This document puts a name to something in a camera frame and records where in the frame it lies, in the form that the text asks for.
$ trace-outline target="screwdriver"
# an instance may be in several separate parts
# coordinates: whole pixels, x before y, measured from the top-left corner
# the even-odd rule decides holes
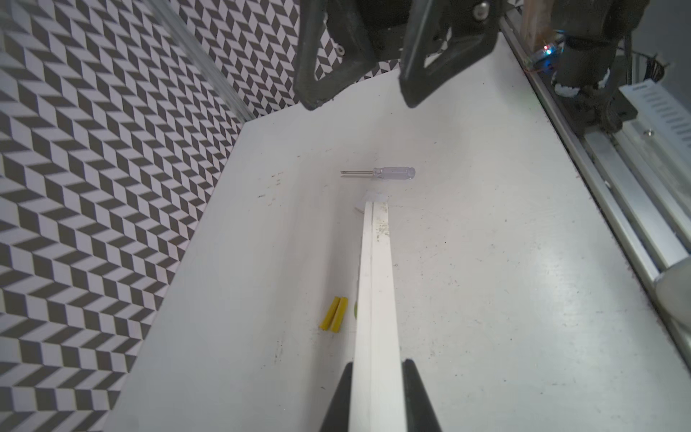
[[[372,176],[383,179],[407,180],[415,177],[412,167],[384,167],[374,168],[372,171],[341,171],[345,176]]]

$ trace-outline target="geometric patterned wallpaper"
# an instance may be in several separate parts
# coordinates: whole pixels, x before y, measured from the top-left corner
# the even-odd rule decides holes
[[[170,0],[187,28],[256,117],[298,103],[293,60],[299,5],[294,0]],[[327,32],[321,38],[315,74],[340,59]],[[398,60],[379,62],[363,79],[391,71]]]
[[[4,12],[0,431],[98,431],[239,125],[139,0]]]

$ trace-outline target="screw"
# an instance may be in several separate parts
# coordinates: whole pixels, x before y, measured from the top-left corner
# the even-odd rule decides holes
[[[484,21],[489,16],[489,3],[481,1],[473,8],[473,18],[476,21]]]

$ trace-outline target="clear plastic piece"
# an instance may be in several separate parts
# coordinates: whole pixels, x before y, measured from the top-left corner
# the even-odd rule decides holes
[[[407,180],[415,177],[415,168],[412,167],[384,167],[374,168],[372,175],[377,178]]]

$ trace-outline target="white plastic strip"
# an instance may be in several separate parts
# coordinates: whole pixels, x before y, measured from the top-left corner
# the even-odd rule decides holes
[[[386,203],[365,204],[348,430],[407,430]]]

